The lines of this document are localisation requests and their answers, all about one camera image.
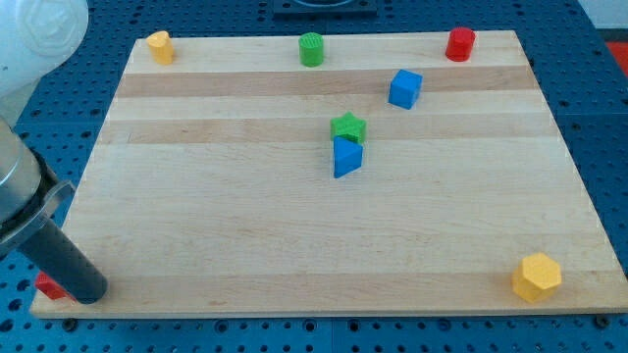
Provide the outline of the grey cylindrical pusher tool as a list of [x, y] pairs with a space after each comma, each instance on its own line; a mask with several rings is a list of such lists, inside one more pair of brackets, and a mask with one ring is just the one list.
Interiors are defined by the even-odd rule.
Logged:
[[93, 304], [108, 281], [56, 225], [51, 215], [74, 193], [69, 181], [42, 182], [26, 209], [1, 225], [1, 254], [17, 250], [81, 304]]

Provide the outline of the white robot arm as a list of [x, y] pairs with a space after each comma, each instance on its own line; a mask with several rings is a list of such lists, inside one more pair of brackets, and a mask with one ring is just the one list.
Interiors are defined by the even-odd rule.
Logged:
[[[87, 32], [85, 0], [14, 0], [1, 4], [1, 93], [49, 74]], [[7, 122], [1, 124], [1, 252], [18, 250], [81, 304], [93, 304], [108, 281], [52, 220], [76, 189], [57, 178]]]

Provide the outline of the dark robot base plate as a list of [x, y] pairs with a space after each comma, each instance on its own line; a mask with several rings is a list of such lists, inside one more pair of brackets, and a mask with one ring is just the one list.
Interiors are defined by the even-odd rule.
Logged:
[[272, 0], [275, 16], [292, 15], [374, 15], [378, 0]]

